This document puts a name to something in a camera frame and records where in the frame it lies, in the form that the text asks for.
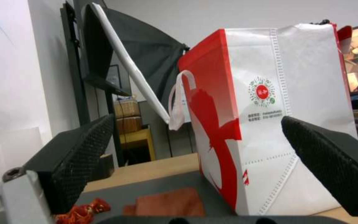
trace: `dark gray surface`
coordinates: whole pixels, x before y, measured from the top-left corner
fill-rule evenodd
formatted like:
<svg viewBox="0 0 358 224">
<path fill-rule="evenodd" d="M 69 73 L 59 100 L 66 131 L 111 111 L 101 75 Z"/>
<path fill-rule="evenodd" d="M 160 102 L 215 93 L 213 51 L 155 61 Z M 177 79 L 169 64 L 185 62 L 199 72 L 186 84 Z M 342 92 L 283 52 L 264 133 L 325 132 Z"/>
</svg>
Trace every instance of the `dark gray surface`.
<svg viewBox="0 0 358 224">
<path fill-rule="evenodd" d="M 89 204 L 95 197 L 105 200 L 111 206 L 111 211 L 96 215 L 94 223 L 97 223 L 108 217 L 121 215 L 123 207 L 128 204 L 135 204 L 135 200 L 139 196 L 186 187 L 193 187 L 198 191 L 207 216 L 230 216 L 235 214 L 213 186 L 198 171 L 82 193 L 76 204 Z"/>
<path fill-rule="evenodd" d="M 317 216 L 276 216 L 276 217 L 112 217 L 99 224 L 345 224 L 345 222 Z"/>
</svg>

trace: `cable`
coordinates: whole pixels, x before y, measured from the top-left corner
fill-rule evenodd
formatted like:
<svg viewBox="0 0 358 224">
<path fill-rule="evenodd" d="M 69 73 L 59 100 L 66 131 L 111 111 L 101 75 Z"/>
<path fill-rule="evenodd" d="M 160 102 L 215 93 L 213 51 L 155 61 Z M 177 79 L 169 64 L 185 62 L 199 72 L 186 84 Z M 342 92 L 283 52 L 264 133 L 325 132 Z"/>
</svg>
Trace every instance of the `cable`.
<svg viewBox="0 0 358 224">
<path fill-rule="evenodd" d="M 94 87 L 95 89 L 95 96 L 96 96 L 96 106 L 98 108 L 98 118 L 100 118 L 100 111 L 99 111 L 99 98 L 98 98 L 98 92 L 96 91 L 96 87 Z"/>
<path fill-rule="evenodd" d="M 135 164 L 137 164 L 138 159 L 136 158 L 135 154 L 131 150 L 128 150 L 128 146 L 126 145 L 126 132 L 125 132 L 125 125 L 124 125 L 124 109 L 122 108 L 121 101 L 120 101 L 120 98 L 118 98 L 118 95 L 115 95 L 115 96 L 117 97 L 117 101 L 118 101 L 118 104 L 120 105 L 121 114 L 122 114 L 122 132 L 124 132 L 124 145 L 125 145 L 124 151 L 130 153 L 134 159 Z"/>
</svg>

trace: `white wall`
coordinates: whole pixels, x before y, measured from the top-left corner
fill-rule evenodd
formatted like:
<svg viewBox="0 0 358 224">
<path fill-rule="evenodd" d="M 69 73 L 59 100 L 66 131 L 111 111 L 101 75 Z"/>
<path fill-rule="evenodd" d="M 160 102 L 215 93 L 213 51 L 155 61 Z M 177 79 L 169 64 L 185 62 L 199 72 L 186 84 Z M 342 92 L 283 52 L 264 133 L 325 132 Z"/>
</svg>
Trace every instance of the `white wall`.
<svg viewBox="0 0 358 224">
<path fill-rule="evenodd" d="M 28 0 L 52 135 L 80 126 L 60 8 L 64 0 Z"/>
<path fill-rule="evenodd" d="M 0 0 L 0 181 L 51 138 L 27 0 Z"/>
<path fill-rule="evenodd" d="M 358 0 L 105 0 L 193 47 L 219 28 L 283 27 L 329 19 L 358 26 Z"/>
<path fill-rule="evenodd" d="M 34 127 L 51 139 L 27 0 L 0 0 L 0 133 Z"/>
</svg>

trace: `red logo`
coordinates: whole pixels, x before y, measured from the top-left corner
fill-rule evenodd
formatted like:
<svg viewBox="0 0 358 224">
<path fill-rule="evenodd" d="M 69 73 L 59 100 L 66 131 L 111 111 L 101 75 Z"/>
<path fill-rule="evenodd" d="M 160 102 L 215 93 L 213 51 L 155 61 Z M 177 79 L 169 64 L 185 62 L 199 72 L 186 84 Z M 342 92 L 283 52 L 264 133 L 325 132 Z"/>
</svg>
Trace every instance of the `red logo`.
<svg viewBox="0 0 358 224">
<path fill-rule="evenodd" d="M 248 179 L 248 169 L 246 169 L 246 171 L 244 171 L 244 174 L 243 174 L 243 179 L 246 179 L 245 181 L 244 181 L 244 184 L 245 185 L 249 185 L 250 184 L 250 179 Z"/>
<path fill-rule="evenodd" d="M 269 90 L 267 89 L 267 87 L 265 85 L 258 85 L 256 87 L 256 95 L 260 99 L 264 100 L 269 96 Z"/>
<path fill-rule="evenodd" d="M 248 93 L 256 106 L 268 107 L 276 102 L 273 83 L 267 78 L 254 78 L 248 86 Z"/>
</svg>

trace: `red and white bag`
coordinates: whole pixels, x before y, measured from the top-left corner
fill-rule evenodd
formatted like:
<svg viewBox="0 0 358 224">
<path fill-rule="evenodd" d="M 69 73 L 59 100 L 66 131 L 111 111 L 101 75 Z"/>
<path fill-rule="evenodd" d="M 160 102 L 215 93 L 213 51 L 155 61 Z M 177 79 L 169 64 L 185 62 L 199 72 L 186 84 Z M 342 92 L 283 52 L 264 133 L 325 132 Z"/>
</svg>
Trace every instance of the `red and white bag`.
<svg viewBox="0 0 358 224">
<path fill-rule="evenodd" d="M 335 25 L 224 29 L 179 60 L 200 170 L 241 215 L 338 207 L 284 137 L 285 115 L 357 138 Z M 183 123 L 180 94 L 170 128 Z"/>
</svg>

